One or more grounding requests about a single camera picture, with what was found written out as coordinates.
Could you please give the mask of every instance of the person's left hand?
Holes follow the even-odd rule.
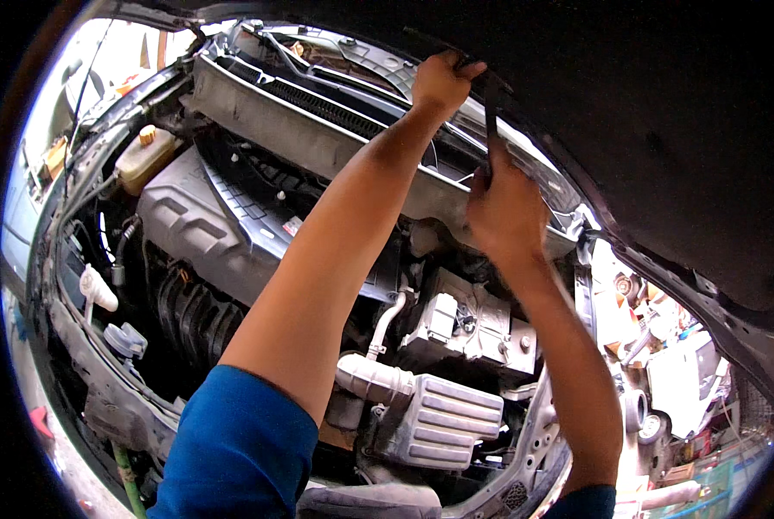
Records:
[[[487,68],[484,61],[477,61],[456,70],[459,57],[456,51],[444,51],[418,66],[413,106],[433,109],[442,121],[456,113],[471,91],[471,80]]]

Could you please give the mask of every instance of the blue sleeve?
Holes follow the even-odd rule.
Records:
[[[293,516],[318,428],[266,381],[218,365],[183,410],[148,516]]]
[[[568,493],[543,519],[612,519],[615,491],[612,485],[592,485]]]

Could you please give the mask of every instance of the person's right hand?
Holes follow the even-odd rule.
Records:
[[[439,123],[450,119],[471,91],[471,80],[482,74],[487,65],[477,61],[456,70],[456,51],[444,51],[428,57],[418,66],[413,83],[413,106],[431,109]]]
[[[485,190],[484,178],[474,175],[467,223],[476,245],[502,271],[544,262],[543,244],[549,210],[537,183],[515,166],[505,142],[488,143],[493,178]]]

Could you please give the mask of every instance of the tire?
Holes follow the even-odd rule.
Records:
[[[662,414],[647,414],[646,418],[643,420],[643,427],[638,431],[638,443],[641,445],[655,443],[667,433],[668,426],[669,420]]]
[[[649,409],[643,390],[627,391],[623,396],[623,403],[626,407],[626,432],[631,434],[643,429],[643,421],[646,419]]]

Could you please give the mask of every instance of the hood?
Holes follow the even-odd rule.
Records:
[[[774,13],[655,8],[138,0],[99,16],[169,31],[287,20],[487,61],[517,102],[500,115],[574,182],[620,259],[701,317],[774,401]]]

